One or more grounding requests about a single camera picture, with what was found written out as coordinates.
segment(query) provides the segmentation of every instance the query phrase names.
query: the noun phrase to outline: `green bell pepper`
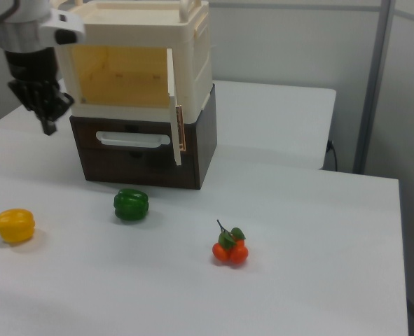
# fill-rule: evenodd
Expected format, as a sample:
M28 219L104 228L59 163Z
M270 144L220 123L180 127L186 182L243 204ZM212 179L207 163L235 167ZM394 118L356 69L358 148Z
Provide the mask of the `green bell pepper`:
M124 221L143 219L149 209L148 195L134 189L121 189L115 196L115 215Z

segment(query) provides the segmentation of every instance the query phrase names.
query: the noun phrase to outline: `metal pole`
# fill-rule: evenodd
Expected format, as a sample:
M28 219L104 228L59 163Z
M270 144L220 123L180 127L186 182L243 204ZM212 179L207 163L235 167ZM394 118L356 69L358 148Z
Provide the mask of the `metal pole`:
M366 166L368 146L375 120L376 106L382 82L382 72L389 45L390 29L394 17L395 0L382 0L378 28L376 30L375 46L368 75L366 99L362 111L359 137L354 156L353 173L363 174Z

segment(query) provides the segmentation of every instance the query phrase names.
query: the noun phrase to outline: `bell pepper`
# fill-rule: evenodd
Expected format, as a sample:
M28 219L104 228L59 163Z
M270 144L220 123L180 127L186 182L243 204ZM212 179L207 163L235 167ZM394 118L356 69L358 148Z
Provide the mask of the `bell pepper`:
M124 221L143 219L149 209L148 195L134 189L121 189L115 196L115 215Z
M27 240L34 234L34 216L25 209L11 209L0 213L0 235L7 243Z

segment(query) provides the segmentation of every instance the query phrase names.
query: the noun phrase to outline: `plastic fruit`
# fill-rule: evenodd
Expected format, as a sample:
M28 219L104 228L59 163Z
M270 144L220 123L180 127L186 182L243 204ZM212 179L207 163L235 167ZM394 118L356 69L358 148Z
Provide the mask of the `plastic fruit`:
M249 256L246 246L235 246L230 253L230 261L234 264L243 263Z
M221 234L218 242L213 245L213 255L223 263L229 260L234 264L243 263L249 256L249 250L244 245L246 239L244 233L238 227L227 231L219 220L217 222L221 228Z
M220 243L215 243L215 245L213 245L213 255L216 257L216 259L225 262L228 259L230 259L230 250L225 250L224 247L222 247L220 245Z
M7 243L23 242L34 234L34 216L25 209L10 209L0 213L0 235Z
M149 209L148 195L135 189L121 189L115 196L115 215L124 221L143 219Z

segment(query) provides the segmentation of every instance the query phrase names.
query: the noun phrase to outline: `open cabinet door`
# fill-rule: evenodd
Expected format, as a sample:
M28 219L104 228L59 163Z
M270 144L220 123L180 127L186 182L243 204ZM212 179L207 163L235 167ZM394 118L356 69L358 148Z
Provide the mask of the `open cabinet door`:
M167 91L170 96L170 123L172 135L172 147L174 149L174 160L178 166L181 165L180 152L185 148L184 121L181 106L177 105L177 93L174 79L174 63L172 61L172 49L167 49Z

